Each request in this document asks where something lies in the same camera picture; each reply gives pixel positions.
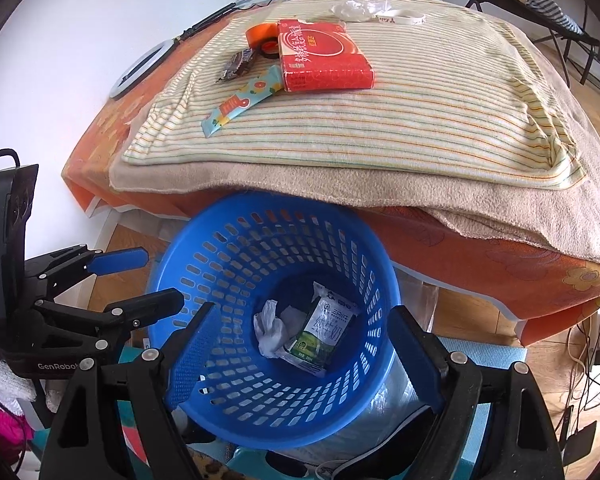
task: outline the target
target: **snack packet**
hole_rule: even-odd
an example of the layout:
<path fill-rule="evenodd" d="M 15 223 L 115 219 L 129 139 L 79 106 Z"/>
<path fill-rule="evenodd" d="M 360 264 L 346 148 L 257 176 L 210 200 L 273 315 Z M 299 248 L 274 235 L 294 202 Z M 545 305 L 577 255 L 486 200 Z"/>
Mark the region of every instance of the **snack packet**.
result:
<path fill-rule="evenodd" d="M 249 79 L 242 88 L 235 91 L 235 94 L 203 119 L 201 123 L 202 132 L 205 137 L 211 137 L 222 126 L 236 118 L 247 108 L 251 108 L 283 88 L 282 72 L 280 71 L 280 65 L 276 63 L 269 67 L 269 70 L 264 74 Z"/>
<path fill-rule="evenodd" d="M 218 81 L 229 81 L 247 73 L 255 59 L 256 51 L 251 48 L 245 48 L 240 52 L 236 52 L 224 66 L 224 70 L 222 70 Z"/>
<path fill-rule="evenodd" d="M 359 312 L 355 303 L 314 282 L 311 314 L 302 332 L 279 351 L 280 358 L 317 377 L 324 377 L 338 341 Z"/>

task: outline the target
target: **orange bedsheet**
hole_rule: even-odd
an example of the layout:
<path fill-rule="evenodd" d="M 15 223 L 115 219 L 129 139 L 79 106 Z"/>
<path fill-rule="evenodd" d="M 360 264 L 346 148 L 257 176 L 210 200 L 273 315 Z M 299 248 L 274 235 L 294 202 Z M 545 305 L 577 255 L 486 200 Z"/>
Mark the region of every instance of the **orange bedsheet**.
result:
<path fill-rule="evenodd" d="M 113 156 L 129 133 L 128 122 L 180 66 L 231 16 L 182 43 L 167 60 L 118 101 L 109 100 L 67 160 L 62 177 L 88 214 L 106 203 L 169 216 L 195 216 L 229 189 L 190 194 L 117 192 L 109 185 Z M 600 307 L 600 264 L 508 240 L 465 238 L 413 207 L 359 210 L 391 259 L 429 280 L 487 296 L 531 344 L 573 326 Z"/>

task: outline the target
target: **candy bar wrapper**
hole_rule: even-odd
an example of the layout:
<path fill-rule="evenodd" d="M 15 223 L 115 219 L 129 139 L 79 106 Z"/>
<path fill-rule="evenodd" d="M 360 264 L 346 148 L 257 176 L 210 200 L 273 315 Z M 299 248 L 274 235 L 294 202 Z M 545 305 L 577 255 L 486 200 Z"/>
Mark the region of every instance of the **candy bar wrapper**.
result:
<path fill-rule="evenodd" d="M 211 137 L 231 119 L 240 115 L 247 108 L 284 88 L 282 70 L 277 63 L 260 76 L 249 79 L 248 83 L 229 97 L 209 116 L 202 121 L 205 137 Z"/>
<path fill-rule="evenodd" d="M 251 48 L 245 48 L 240 52 L 236 52 L 227 62 L 218 81 L 229 81 L 247 73 L 255 59 L 256 51 Z"/>

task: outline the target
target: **black tape roll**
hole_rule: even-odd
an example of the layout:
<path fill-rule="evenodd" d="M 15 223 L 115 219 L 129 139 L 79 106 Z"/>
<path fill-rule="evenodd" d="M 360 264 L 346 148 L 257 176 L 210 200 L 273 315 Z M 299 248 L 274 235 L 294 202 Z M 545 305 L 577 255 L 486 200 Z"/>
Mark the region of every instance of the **black tape roll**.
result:
<path fill-rule="evenodd" d="M 264 51 L 262 46 L 267 43 L 275 43 L 276 47 L 277 47 L 278 46 L 278 37 L 273 36 L 271 38 L 265 38 L 264 40 L 262 40 L 260 42 L 260 44 L 258 45 L 257 53 L 260 54 L 262 57 L 266 57 L 267 59 L 279 59 L 280 53 L 278 50 L 276 50 L 275 52 L 265 52 Z"/>

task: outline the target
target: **metal chair leg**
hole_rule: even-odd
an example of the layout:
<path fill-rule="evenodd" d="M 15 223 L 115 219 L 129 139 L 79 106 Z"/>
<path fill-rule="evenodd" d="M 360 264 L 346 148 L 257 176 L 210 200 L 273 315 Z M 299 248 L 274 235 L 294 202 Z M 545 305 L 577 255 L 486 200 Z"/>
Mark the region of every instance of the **metal chair leg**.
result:
<path fill-rule="evenodd" d="M 543 36 L 542 38 L 538 38 L 537 40 L 533 40 L 531 43 L 533 43 L 534 45 L 536 45 L 538 43 L 544 43 L 545 41 L 548 41 L 550 39 L 551 39 L 551 35 Z"/>
<path fill-rule="evenodd" d="M 562 71 L 564 72 L 564 80 L 567 83 L 567 88 L 571 88 L 569 72 L 567 70 L 567 66 L 564 63 L 564 58 L 562 57 L 562 52 L 560 51 L 560 45 L 558 45 L 558 40 L 555 39 L 555 33 L 551 29 L 549 29 L 549 32 L 551 33 L 551 39 L 554 40 L 555 49 L 558 51 L 558 57 L 560 58 L 560 64 L 562 65 Z"/>
<path fill-rule="evenodd" d="M 567 44 L 564 46 L 564 53 L 562 54 L 562 57 L 564 58 L 565 61 L 567 61 L 567 59 L 569 58 L 570 49 L 571 49 L 571 40 L 567 40 Z"/>
<path fill-rule="evenodd" d="M 591 70 L 591 64 L 593 63 L 593 58 L 596 55 L 593 46 L 591 50 L 589 50 L 589 58 L 587 59 L 587 64 L 584 67 L 584 72 L 582 73 L 582 78 L 580 79 L 580 84 L 584 85 L 587 82 L 587 77 L 589 77 L 589 71 Z"/>

